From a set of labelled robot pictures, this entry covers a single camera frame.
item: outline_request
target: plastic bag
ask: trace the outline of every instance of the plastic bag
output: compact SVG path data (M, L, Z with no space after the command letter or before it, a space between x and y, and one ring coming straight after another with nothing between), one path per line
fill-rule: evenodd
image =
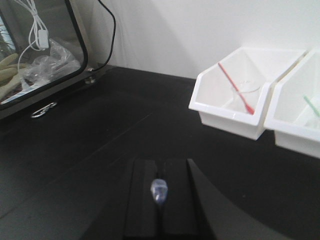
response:
M23 77L37 86L43 86L77 71L81 65L74 55L53 39L50 42L50 56L39 56L25 70Z

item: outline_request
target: white cord plug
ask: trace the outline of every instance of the white cord plug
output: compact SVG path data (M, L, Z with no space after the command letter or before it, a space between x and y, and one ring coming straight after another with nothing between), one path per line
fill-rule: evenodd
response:
M41 50L45 50L49 48L49 41L48 41L49 32L47 30L39 30L38 37L39 37L39 48Z

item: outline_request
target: black tabletop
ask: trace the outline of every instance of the black tabletop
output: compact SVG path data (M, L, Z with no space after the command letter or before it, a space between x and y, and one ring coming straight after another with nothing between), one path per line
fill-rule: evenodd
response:
M319 159L275 146L272 131L253 141L202 125L188 109L194 84L115 67L39 119L37 105L2 120L0 239L79 239L132 159L175 158L261 223L320 239Z

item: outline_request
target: white plastic bin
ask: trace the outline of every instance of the white plastic bin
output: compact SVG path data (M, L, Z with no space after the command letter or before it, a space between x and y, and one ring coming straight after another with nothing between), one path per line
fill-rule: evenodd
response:
M307 126L316 115L304 96L320 107L320 48L276 85L264 123L274 130L276 145L320 158L320 129Z
M233 87L218 64L198 75L189 108L199 112L204 125L257 140L265 130L265 115L275 83L304 53L302 49L240 47L220 61L236 85L252 82L260 86L252 106L253 115L247 113L244 105L238 108L239 102L233 106Z

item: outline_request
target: metal latch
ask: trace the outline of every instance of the metal latch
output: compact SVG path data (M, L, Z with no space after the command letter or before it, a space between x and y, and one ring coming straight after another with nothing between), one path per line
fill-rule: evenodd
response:
M47 106L45 106L45 107L35 111L34 113L32 113L31 114L31 118L32 119L37 119L37 118L41 117L42 115L46 114L50 109L52 109L56 105L57 105L56 101L48 104Z

